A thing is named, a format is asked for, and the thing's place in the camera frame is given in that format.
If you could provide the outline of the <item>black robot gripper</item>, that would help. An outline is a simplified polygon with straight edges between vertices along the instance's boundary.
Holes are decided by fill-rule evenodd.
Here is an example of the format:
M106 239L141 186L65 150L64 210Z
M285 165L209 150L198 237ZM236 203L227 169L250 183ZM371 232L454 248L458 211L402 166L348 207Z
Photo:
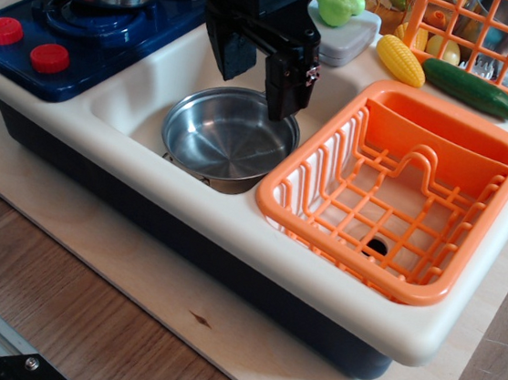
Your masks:
M307 12L311 1L207 2L206 28L223 80L254 67L256 47L268 55L264 62L265 96L268 117L273 121L307 108L317 82L318 64L296 62L317 60L320 34Z

